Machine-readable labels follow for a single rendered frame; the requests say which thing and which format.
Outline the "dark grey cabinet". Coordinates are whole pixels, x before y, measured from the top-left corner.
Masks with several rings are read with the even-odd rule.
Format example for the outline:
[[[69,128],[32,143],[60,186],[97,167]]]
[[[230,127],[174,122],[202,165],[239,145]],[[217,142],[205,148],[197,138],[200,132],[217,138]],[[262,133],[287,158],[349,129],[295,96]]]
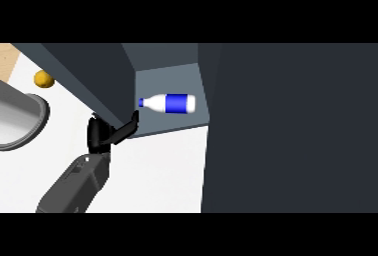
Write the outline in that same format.
[[[135,44],[135,210],[378,212],[378,44]]]

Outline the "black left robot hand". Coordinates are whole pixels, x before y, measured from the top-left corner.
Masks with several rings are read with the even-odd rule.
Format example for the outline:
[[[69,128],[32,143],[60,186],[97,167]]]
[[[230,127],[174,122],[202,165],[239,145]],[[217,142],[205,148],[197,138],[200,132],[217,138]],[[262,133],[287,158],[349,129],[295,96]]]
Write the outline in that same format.
[[[87,147],[90,154],[110,152],[110,145],[118,145],[137,131],[138,111],[132,112],[129,122],[118,129],[101,119],[97,114],[88,119]]]

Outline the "dark grey cabinet door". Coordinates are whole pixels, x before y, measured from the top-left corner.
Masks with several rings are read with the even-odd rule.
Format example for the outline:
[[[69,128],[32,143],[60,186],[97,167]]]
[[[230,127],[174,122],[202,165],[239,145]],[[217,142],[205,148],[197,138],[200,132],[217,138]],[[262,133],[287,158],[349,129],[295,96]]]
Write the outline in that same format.
[[[119,128],[134,112],[135,71],[119,43],[14,43],[93,112]]]

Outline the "grey metal sink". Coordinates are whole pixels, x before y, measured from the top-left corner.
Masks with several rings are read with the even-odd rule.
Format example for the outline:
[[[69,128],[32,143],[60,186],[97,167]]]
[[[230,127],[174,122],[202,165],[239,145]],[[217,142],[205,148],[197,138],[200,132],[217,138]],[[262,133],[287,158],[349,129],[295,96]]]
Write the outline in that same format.
[[[39,134],[50,115],[47,101],[0,80],[0,151],[26,145]]]

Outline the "pale wooden board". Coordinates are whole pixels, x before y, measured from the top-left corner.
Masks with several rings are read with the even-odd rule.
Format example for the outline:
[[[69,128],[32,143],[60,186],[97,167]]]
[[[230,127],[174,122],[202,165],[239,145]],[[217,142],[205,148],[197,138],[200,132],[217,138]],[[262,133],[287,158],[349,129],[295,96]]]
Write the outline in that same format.
[[[0,43],[0,80],[7,82],[19,57],[19,50],[10,43]]]

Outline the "yellow round fruit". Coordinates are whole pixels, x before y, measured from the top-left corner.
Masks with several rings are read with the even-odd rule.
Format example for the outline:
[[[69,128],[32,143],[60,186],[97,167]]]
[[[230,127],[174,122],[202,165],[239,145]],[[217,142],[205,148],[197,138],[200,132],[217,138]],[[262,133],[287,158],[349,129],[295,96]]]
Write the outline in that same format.
[[[33,84],[39,87],[39,88],[50,88],[54,84],[54,79],[50,76],[50,74],[44,71],[39,70],[35,75],[33,75]]]

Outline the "white bottle with blue label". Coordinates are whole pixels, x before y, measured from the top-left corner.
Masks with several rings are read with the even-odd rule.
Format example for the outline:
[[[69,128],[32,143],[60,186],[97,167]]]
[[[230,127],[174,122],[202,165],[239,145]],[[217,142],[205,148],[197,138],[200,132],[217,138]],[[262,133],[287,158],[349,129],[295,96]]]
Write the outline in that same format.
[[[168,114],[191,114],[196,110],[196,98],[190,94],[157,94],[138,99],[138,106]]]

